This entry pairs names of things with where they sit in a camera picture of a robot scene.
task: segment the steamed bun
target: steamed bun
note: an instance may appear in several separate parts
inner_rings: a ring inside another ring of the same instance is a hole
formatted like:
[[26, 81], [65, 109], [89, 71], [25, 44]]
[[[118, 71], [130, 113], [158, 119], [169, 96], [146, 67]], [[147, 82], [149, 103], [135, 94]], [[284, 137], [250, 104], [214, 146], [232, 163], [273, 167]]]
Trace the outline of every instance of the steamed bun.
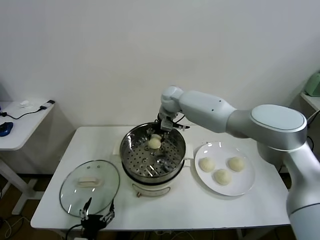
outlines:
[[157, 137], [153, 137], [148, 141], [148, 146], [151, 149], [158, 149], [161, 147], [161, 141]]
[[228, 161], [229, 168], [236, 172], [241, 172], [245, 168], [245, 161], [242, 157], [234, 156]]
[[201, 168], [202, 171], [204, 171], [206, 173], [209, 173], [213, 169], [215, 169], [216, 165], [215, 165], [214, 161], [211, 158], [204, 157], [204, 158], [200, 159], [199, 167]]
[[218, 184], [221, 184], [224, 186], [231, 183], [231, 180], [232, 180], [230, 172], [226, 169], [219, 169], [219, 170], [215, 171], [213, 176]]

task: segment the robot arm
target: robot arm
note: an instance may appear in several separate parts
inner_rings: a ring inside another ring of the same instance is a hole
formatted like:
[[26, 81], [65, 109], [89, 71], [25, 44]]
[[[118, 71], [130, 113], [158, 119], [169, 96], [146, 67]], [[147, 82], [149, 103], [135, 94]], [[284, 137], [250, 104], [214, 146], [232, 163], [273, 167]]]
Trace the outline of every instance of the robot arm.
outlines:
[[283, 161], [292, 179], [287, 213], [298, 240], [320, 236], [320, 164], [307, 140], [307, 120], [298, 111], [260, 105], [237, 110], [222, 98], [170, 86], [161, 95], [161, 128], [170, 131], [178, 113], [215, 133], [257, 141], [263, 159]]

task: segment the white tabletop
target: white tabletop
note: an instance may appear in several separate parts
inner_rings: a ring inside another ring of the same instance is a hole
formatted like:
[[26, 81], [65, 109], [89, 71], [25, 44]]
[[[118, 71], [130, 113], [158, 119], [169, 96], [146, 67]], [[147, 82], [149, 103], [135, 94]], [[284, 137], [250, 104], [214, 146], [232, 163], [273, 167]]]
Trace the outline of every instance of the white tabletop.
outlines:
[[[22, 114], [37, 111], [45, 102], [46, 101], [33, 101], [30, 107], [21, 108], [20, 102], [18, 101], [1, 101], [0, 112], [7, 112], [9, 115], [17, 118]], [[10, 134], [0, 137], [0, 150], [14, 151], [22, 148], [52, 108], [53, 105], [45, 110], [23, 116], [18, 120], [15, 120], [9, 116], [0, 116], [0, 125], [5, 122], [13, 122], [13, 128]]]
[[302, 92], [301, 97], [316, 111], [320, 110], [320, 97], [317, 96], [309, 96]]
[[192, 126], [182, 132], [193, 148], [223, 141], [241, 149], [251, 160], [256, 178], [245, 195], [227, 197], [212, 192], [197, 176], [194, 166], [184, 167], [171, 191], [161, 197], [136, 197], [122, 169], [119, 156], [112, 155], [115, 142], [132, 127], [80, 127], [74, 134], [33, 217], [37, 229], [66, 230], [80, 223], [60, 206], [59, 192], [65, 177], [78, 165], [91, 160], [109, 160], [118, 168], [120, 187], [114, 199], [115, 218], [108, 231], [221, 229], [289, 224], [286, 213], [288, 191], [273, 165], [263, 161], [256, 143], [228, 134], [212, 133]]

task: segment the table leg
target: table leg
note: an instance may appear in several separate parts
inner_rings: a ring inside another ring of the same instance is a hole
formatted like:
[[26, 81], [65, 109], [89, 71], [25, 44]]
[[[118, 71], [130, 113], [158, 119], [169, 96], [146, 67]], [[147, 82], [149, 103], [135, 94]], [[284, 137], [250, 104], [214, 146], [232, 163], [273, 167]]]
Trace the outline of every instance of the table leg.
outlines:
[[19, 189], [23, 194], [32, 197], [36, 192], [28, 186], [2, 159], [0, 159], [0, 174], [12, 185]]
[[239, 238], [240, 240], [258, 240], [266, 235], [268, 232], [274, 230], [275, 226], [266, 226], [266, 227], [257, 227], [251, 230], [248, 234], [246, 234], [243, 238]]
[[33, 189], [37, 180], [31, 179], [29, 183], [26, 183], [2, 159], [0, 159], [0, 174], [22, 192], [21, 197], [12, 210], [13, 215], [19, 215], [21, 213], [27, 200], [41, 200], [44, 192], [34, 191]]
[[4, 186], [4, 188], [2, 188], [2, 195], [1, 195], [1, 199], [4, 197], [4, 195], [6, 194], [6, 192], [7, 192], [7, 190], [9, 189], [9, 187], [10, 187], [10, 182], [8, 181], [7, 183], [6, 183], [6, 185]]

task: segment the glass lid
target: glass lid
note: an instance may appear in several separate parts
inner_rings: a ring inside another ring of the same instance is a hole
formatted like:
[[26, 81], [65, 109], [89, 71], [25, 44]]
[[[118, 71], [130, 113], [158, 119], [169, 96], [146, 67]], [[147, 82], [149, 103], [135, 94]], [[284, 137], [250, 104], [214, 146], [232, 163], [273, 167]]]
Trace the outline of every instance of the glass lid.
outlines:
[[111, 203], [119, 185], [119, 173], [112, 163], [88, 161], [65, 178], [60, 189], [60, 203], [68, 214], [79, 217], [80, 209], [92, 198], [87, 214], [97, 214]]

